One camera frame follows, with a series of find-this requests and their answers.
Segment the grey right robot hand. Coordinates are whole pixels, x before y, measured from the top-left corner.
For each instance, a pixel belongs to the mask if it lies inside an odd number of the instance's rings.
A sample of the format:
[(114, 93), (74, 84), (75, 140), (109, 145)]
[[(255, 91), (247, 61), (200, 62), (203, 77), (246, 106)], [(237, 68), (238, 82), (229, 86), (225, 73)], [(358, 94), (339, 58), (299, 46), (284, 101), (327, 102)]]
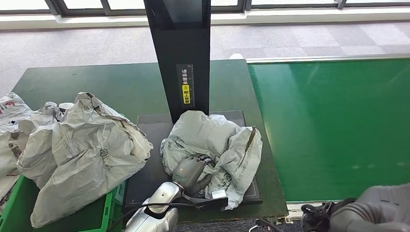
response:
[(399, 208), (410, 208), (410, 184), (372, 186), (356, 200), (357, 203), (387, 203)]

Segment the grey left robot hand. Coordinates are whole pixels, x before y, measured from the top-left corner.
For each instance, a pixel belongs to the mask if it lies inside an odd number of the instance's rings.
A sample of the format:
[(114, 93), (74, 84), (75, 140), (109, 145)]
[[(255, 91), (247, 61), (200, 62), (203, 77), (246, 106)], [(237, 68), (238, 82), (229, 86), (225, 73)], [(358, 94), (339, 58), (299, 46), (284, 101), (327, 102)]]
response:
[(211, 174), (206, 174), (200, 180), (200, 176), (207, 165), (214, 167), (214, 162), (208, 155), (200, 155), (198, 157), (189, 156), (184, 158), (174, 169), (172, 181), (178, 184), (184, 190), (186, 195), (195, 197), (211, 182)]

